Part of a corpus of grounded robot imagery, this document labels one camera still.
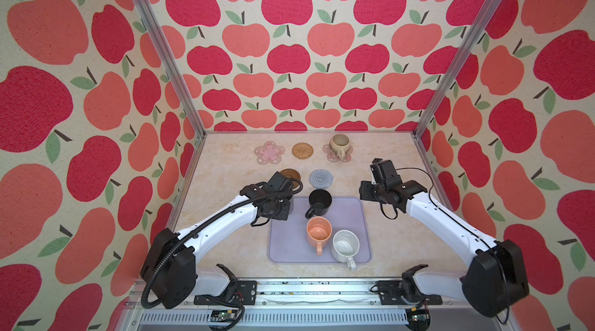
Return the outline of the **orange mug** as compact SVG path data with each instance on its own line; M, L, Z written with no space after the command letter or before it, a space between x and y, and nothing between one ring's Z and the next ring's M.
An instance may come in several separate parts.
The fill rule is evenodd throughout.
M315 249L318 256L322 256L333 235L332 224L324 217L312 217L306 227L307 241Z

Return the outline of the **black mug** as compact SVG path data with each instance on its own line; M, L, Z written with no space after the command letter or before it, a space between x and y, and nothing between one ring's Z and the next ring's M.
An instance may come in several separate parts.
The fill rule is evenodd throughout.
M306 219L314 216L325 216L333 203L332 195L324 189L316 189L308 196L310 207L305 213Z

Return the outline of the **beige mug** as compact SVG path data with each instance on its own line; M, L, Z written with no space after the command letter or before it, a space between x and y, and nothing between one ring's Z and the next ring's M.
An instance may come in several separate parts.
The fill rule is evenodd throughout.
M350 151L352 149L350 139L345 134L336 134L329 142L331 154L339 161L350 160Z

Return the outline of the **left aluminium frame post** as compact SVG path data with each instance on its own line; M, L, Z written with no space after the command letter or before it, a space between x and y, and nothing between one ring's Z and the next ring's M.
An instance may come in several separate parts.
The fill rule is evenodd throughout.
M193 98L190 94L189 88L187 87L186 81L178 68L178 64L175 61L173 51L170 48L170 44L162 30L160 23L158 22L155 13L153 11L150 0L133 0L135 6L140 14L141 20L150 35L153 46L156 49L164 70L167 73L170 81L174 87L174 90L181 101L181 105L187 114L187 118L193 126L198 139L204 140L206 137L206 131L201 121L198 111L194 105Z

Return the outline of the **woven rattan round coaster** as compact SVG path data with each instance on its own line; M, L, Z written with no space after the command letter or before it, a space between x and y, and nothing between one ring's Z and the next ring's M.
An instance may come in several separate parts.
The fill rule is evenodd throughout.
M313 156L314 148L309 143L296 143L291 149L291 153L299 160L305 160Z

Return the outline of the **white mug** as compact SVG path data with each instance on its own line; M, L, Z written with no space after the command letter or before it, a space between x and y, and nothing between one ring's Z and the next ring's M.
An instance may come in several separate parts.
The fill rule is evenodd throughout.
M359 238L350 230L335 233L332 243L332 255L339 263L346 264L351 271L356 270L355 256L360 249Z

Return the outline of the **grey round knitted coaster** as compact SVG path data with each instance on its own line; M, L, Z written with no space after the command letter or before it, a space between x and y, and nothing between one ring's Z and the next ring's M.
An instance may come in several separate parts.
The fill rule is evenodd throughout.
M310 184L317 189L330 188L333 181L333 175L325 169L314 170L309 176Z

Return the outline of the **brown round coaster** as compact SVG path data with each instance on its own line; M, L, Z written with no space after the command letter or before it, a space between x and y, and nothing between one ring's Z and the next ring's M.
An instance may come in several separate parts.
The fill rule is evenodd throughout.
M293 169L293 168L285 168L285 169L281 170L280 173L285 178L289 179L293 183L293 185L294 185L295 188L299 185L299 182L301 180L301 175L295 169Z

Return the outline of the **grey mug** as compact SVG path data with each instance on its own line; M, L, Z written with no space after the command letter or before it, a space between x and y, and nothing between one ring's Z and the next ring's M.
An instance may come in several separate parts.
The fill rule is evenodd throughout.
M295 201L295 198L294 197L292 197L291 199L289 199L288 216L290 216L291 213L293 213L293 210L294 210L294 201Z

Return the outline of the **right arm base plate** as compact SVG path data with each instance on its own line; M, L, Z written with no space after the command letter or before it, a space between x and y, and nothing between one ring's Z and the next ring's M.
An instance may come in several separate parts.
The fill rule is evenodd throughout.
M378 281L370 291L379 295L383 306L440 306L443 298L439 295L423 295L415 284L410 281Z

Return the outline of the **pink flower coaster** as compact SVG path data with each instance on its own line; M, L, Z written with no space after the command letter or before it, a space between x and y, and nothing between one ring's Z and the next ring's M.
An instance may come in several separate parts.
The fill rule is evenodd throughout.
M336 163L336 162L348 163L352 160L353 147L350 147L348 149L343 160L340 160L339 157L333 153L333 151L330 149L330 145L328 143L323 146L322 150L326 154L327 160L331 163Z
M281 163L284 153L284 147L276 145L273 141L268 141L254 150L259 165L277 165Z

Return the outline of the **right aluminium frame post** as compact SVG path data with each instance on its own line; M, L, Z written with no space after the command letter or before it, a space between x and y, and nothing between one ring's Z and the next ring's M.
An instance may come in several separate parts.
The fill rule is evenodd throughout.
M412 133L414 140L421 140L421 136L428 128L429 123L435 116L435 112L440 106L443 99L446 97L446 93L449 87L454 83L457 75L460 73L464 64L473 51L474 46L480 40L484 33L487 31L487 26L492 20L497 8L503 0L485 0L483 5L480 7L477 17L474 22L469 26L469 31L463 38L463 43L459 46L457 53L455 54L446 74L441 78L440 83L435 91L434 96L430 100L426 110L423 112L418 125Z

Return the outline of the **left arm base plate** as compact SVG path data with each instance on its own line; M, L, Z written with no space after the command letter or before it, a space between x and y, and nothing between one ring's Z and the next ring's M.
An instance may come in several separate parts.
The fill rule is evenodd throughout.
M214 298L234 306L253 306L256 302L256 294L256 281L231 281L223 290L223 293L214 296Z

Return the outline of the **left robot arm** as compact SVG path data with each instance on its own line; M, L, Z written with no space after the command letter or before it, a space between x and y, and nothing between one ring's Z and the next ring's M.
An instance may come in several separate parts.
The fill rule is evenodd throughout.
M145 281L141 306L173 309L190 296L228 303L236 292L236 276L222 264L200 267L198 263L218 243L261 216L286 220L291 199L298 192L249 185L229 205L202 222L177 233L168 228L159 232L140 270Z

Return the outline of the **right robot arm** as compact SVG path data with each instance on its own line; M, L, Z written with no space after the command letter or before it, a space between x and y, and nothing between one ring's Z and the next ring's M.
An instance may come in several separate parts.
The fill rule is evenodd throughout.
M429 295L467 301L479 314L493 318L528 297L528 276L522 249L498 241L432 199L416 181L388 187L363 181L363 201L392 205L423 223L463 260L466 271L431 271L419 264L401 275L399 293L408 304Z

